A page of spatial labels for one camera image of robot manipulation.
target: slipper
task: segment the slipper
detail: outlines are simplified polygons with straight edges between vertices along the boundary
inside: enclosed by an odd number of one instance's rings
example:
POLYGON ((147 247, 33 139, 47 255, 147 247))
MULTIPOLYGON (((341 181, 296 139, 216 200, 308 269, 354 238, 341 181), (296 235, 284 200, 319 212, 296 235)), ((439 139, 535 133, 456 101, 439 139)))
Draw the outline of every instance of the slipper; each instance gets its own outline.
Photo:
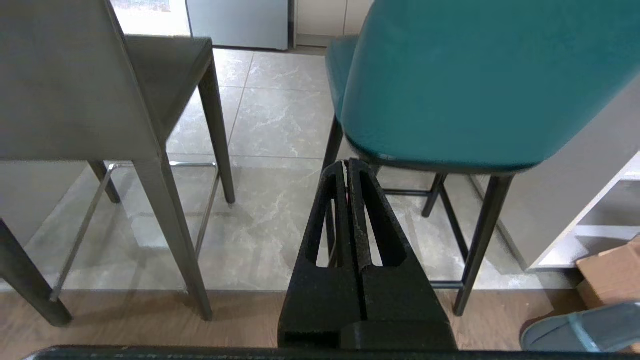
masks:
POLYGON ((640 302, 553 316, 529 326, 524 351, 616 352, 640 342, 640 302))

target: gray chair backrest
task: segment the gray chair backrest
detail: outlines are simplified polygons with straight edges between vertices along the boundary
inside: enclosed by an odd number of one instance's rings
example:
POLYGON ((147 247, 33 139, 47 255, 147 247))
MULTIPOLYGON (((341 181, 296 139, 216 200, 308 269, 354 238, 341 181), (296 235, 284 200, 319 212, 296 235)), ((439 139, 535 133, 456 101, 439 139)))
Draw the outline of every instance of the gray chair backrest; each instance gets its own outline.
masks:
POLYGON ((108 0, 2 0, 0 54, 0 159, 157 156, 108 0))

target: teal upholstered seat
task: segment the teal upholstered seat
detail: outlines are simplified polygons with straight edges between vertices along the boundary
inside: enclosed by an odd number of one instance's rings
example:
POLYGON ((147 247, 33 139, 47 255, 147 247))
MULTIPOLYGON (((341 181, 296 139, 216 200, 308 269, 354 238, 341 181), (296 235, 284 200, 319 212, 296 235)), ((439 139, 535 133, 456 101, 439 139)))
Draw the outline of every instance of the teal upholstered seat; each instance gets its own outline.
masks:
POLYGON ((334 41, 327 67, 361 152, 521 170, 638 73, 639 39, 638 0, 376 0, 359 40, 334 41))
POLYGON ((353 53, 356 51, 357 43, 357 36, 336 38, 331 41, 331 45, 326 53, 325 60, 329 86, 331 88, 331 98, 333 100, 333 108, 337 115, 342 113, 344 91, 347 88, 347 79, 349 79, 351 61, 353 61, 353 53))

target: marble floor tile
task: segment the marble floor tile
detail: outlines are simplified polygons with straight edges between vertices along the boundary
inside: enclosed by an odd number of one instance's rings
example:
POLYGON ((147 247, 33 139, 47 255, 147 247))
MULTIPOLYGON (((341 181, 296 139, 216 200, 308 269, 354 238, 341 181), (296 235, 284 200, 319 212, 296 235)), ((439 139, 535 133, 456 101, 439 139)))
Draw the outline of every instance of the marble floor tile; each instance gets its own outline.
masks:
POLYGON ((323 158, 332 118, 333 105, 327 93, 247 88, 230 153, 323 158))
MULTIPOLYGON (((242 88, 220 88, 220 101, 222 102, 222 115, 225 120, 227 141, 231 139, 231 132, 236 123, 242 92, 242 88)), ((202 100, 198 90, 191 96, 189 104, 187 104, 171 136, 167 139, 166 151, 169 154, 213 154, 209 128, 204 117, 202 100)))
POLYGON ((328 92, 324 56, 256 52, 246 87, 328 92))
POLYGON ((244 87, 253 51, 213 49, 218 86, 244 87))
MULTIPOLYGON (((214 55, 237 200, 227 204, 218 188, 199 259, 204 282, 211 290, 286 290, 332 124, 324 58, 226 49, 215 49, 214 55)), ((175 161, 214 160, 197 92, 167 149, 175 161)), ((352 157, 355 153, 343 140, 338 159, 352 157)), ((173 173, 195 241, 214 171, 179 168, 173 173)), ((428 189, 433 174, 382 168, 378 179, 384 187, 428 189)), ((65 289, 183 289, 135 171, 119 169, 113 180, 122 204, 102 196, 65 289)), ((470 242, 481 201, 466 177, 450 176, 446 186, 470 242)), ((87 168, 25 246, 51 283, 97 187, 87 168)), ((463 262, 442 202, 429 218, 422 218, 424 198, 388 200, 427 275, 459 279, 463 262)), ((326 264, 324 241, 319 254, 317 263, 326 264)), ((380 263, 379 256, 374 263, 380 263)), ((476 289, 571 288, 576 283, 563 272, 523 273, 506 242, 495 234, 476 289)), ((0 280, 0 290, 5 289, 8 285, 0 280)))
MULTIPOLYGON (((182 155, 181 161, 207 161, 211 155, 182 155)), ((212 290, 286 290, 313 205, 321 160, 232 157, 237 201, 229 205, 219 187, 200 254, 205 285, 212 290)), ((214 172, 174 170, 192 239, 195 240, 214 172)), ((184 283, 133 169, 114 173, 122 197, 114 205, 103 196, 65 289, 179 290, 184 283)), ((432 174, 382 168, 380 183, 395 188, 428 188, 432 174)), ((88 207, 97 181, 89 169, 70 189, 36 236, 25 246, 45 278, 53 283, 88 207)), ((466 177, 451 176, 447 189, 467 241, 480 201, 466 177)), ((463 262, 444 207, 429 218, 424 199, 389 197, 389 203, 430 279, 459 279, 463 262)), ((374 236, 369 229, 371 242, 374 236)), ((380 265, 379 256, 374 264, 380 265)), ((318 263, 326 264, 326 242, 318 263)), ((577 279, 561 272, 525 274, 503 239, 494 235, 476 289, 571 288, 577 279)), ((7 289, 0 282, 0 289, 7 289)))

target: floor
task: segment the floor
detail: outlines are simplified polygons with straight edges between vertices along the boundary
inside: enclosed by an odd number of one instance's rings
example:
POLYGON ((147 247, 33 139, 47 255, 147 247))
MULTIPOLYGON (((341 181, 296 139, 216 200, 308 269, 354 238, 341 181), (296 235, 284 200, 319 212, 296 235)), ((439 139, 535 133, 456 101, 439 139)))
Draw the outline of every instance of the floor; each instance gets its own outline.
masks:
MULTIPOLYGON (((200 255, 205 285, 210 290, 286 290, 333 117, 324 57, 228 49, 215 49, 214 57, 237 202, 226 204, 218 189, 200 255)), ((167 151, 173 160, 214 159, 198 94, 167 151)), ((339 158, 352 156, 344 143, 339 158)), ((174 174, 195 238, 213 170, 180 168, 174 174)), ((123 204, 102 197, 65 289, 181 289, 182 279, 134 170, 117 170, 113 178, 123 204)), ((379 179, 383 186, 426 189, 433 175, 383 168, 379 179)), ((87 168, 25 246, 51 282, 97 186, 87 168)), ((447 189, 469 241, 481 202, 466 177, 449 177, 447 189)), ((427 275, 459 279, 463 262, 442 203, 430 218, 422 218, 423 198, 389 201, 427 275)), ((476 288, 561 289, 575 284, 576 279, 561 272, 524 274, 496 234, 476 288)), ((2 288, 7 285, 0 282, 2 288)))
MULTIPOLYGON (((584 309, 573 290, 477 291, 465 316, 451 315, 454 291, 438 291, 461 350, 520 350, 523 324, 584 309)), ((67 328, 49 326, 14 293, 0 293, 0 354, 22 359, 54 345, 276 347, 284 293, 212 291, 204 322, 174 291, 68 291, 67 328)))

